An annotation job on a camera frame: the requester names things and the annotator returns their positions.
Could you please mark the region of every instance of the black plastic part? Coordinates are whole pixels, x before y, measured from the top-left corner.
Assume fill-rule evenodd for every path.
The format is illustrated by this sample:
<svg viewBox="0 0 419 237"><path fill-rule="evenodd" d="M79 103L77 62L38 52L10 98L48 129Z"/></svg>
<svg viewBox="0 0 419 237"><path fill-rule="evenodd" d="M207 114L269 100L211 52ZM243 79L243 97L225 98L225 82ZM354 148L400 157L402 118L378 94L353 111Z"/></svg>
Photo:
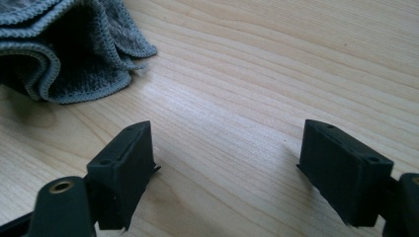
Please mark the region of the black plastic part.
<svg viewBox="0 0 419 237"><path fill-rule="evenodd" d="M125 128L87 165L85 180L101 229L129 229L155 167L149 121Z"/></svg>
<svg viewBox="0 0 419 237"><path fill-rule="evenodd" d="M82 178L61 178L40 190L29 236L96 236Z"/></svg>
<svg viewBox="0 0 419 237"><path fill-rule="evenodd" d="M386 220L382 236L419 236L419 174L403 174L397 186L386 187L379 213Z"/></svg>
<svg viewBox="0 0 419 237"><path fill-rule="evenodd" d="M376 224L378 189L390 177L391 160L331 124L308 119L297 166L346 224Z"/></svg>

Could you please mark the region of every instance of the wooden table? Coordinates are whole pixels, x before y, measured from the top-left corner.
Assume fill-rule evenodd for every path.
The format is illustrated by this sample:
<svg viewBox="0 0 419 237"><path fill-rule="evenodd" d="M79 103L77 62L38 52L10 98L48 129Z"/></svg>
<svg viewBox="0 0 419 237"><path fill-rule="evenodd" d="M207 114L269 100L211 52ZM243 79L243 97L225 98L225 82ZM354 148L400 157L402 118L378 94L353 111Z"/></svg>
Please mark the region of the wooden table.
<svg viewBox="0 0 419 237"><path fill-rule="evenodd" d="M0 224L151 120L151 180L124 236L380 236L351 228L297 169L305 119L419 171L417 0L125 0L159 50L108 98L69 106L0 88ZM121 231L100 232L119 236Z"/></svg>

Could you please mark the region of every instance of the towel fold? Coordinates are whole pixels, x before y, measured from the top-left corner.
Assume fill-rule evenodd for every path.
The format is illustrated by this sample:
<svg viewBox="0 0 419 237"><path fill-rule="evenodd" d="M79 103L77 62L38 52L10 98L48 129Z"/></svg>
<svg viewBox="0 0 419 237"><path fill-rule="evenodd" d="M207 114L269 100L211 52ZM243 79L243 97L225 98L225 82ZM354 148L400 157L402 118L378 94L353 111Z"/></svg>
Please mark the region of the towel fold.
<svg viewBox="0 0 419 237"><path fill-rule="evenodd" d="M68 104L126 87L134 58L154 55L121 0L3 0L0 81Z"/></svg>

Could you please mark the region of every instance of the light wood surface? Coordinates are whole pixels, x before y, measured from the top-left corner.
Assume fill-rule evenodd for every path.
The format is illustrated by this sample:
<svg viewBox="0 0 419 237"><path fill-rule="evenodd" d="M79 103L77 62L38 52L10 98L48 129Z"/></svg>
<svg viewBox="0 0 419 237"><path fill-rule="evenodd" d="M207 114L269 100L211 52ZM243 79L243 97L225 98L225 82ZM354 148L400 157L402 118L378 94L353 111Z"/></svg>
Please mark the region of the light wood surface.
<svg viewBox="0 0 419 237"><path fill-rule="evenodd" d="M305 119L419 171L417 0L125 0L158 55L69 106L0 87L0 224L151 120L162 166L123 236L380 236L351 228L296 168ZM120 231L99 236L120 236Z"/></svg>

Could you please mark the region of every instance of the gray towel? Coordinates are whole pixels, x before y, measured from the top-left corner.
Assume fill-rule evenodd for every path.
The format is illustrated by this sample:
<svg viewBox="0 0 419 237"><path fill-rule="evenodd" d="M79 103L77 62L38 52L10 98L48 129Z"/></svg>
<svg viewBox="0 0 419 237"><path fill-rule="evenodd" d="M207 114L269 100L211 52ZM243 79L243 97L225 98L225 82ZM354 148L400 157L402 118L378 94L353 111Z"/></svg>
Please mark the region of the gray towel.
<svg viewBox="0 0 419 237"><path fill-rule="evenodd" d="M154 55L121 0L1 0L0 81L34 100L84 102L126 87Z"/></svg>

